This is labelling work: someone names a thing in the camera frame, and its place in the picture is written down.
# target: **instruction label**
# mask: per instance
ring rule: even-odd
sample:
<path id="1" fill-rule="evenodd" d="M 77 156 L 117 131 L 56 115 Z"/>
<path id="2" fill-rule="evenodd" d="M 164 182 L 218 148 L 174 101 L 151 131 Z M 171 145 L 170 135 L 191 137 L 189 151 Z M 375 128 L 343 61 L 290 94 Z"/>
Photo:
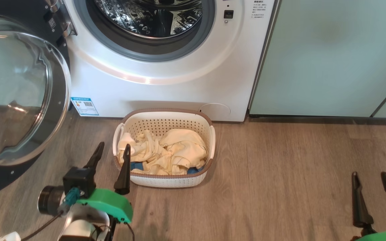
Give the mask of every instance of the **instruction label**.
<path id="1" fill-rule="evenodd" d="M 266 5 L 263 0 L 254 0 L 251 18 L 265 18 Z"/>
<path id="2" fill-rule="evenodd" d="M 71 101 L 80 115 L 99 115 L 90 98 L 71 97 Z"/>

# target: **door hinge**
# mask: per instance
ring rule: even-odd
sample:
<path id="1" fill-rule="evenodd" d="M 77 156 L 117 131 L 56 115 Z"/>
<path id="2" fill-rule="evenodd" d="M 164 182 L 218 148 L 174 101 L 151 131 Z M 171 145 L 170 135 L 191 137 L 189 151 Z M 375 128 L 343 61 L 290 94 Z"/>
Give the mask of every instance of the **door hinge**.
<path id="1" fill-rule="evenodd" d="M 50 12 L 58 15 L 61 20 L 61 26 L 63 29 L 63 36 L 67 37 L 69 35 L 77 35 L 77 30 L 75 29 L 74 24 L 72 23 L 71 16 L 66 9 L 66 4 L 64 0 L 46 0 L 47 4 L 50 6 Z"/>

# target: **cream colored clothing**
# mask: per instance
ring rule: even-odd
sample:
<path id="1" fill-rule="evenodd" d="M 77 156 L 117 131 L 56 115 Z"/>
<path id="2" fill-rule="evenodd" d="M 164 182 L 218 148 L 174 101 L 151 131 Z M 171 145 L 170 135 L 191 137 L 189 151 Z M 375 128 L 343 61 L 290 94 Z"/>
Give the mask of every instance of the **cream colored clothing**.
<path id="1" fill-rule="evenodd" d="M 162 137 L 156 137 L 149 130 L 138 136 L 135 143 L 129 133 L 123 134 L 119 143 L 120 164 L 123 152 L 130 144 L 131 162 L 143 162 L 144 171 L 132 172 L 154 175 L 183 175 L 190 167 L 201 168 L 205 165 L 207 150 L 198 133 L 193 130 L 172 129 Z"/>

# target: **laundry basket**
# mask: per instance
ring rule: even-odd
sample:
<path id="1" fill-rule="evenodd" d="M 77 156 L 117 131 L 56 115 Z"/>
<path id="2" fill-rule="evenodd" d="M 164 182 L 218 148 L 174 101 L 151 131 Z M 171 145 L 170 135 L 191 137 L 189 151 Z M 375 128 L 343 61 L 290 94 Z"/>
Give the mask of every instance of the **laundry basket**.
<path id="1" fill-rule="evenodd" d="M 120 170 L 117 144 L 124 132 L 130 133 L 134 140 L 144 130 L 150 130 L 156 136 L 163 136 L 171 129 L 193 130 L 202 137 L 208 150 L 204 168 L 195 174 L 186 175 L 148 175 L 130 173 L 130 180 L 141 186 L 180 188 L 196 186 L 201 183 L 211 166 L 215 152 L 215 130 L 211 120 L 198 111 L 183 109 L 144 109 L 129 113 L 117 126 L 113 138 L 114 162 Z"/>

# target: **white washing machine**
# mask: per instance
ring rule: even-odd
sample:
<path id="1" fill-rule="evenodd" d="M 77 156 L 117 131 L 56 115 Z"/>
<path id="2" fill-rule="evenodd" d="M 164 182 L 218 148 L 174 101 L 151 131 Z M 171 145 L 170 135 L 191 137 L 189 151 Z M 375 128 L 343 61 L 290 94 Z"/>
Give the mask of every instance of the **white washing machine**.
<path id="1" fill-rule="evenodd" d="M 200 110 L 242 122 L 274 0 L 65 0 L 81 116 Z"/>

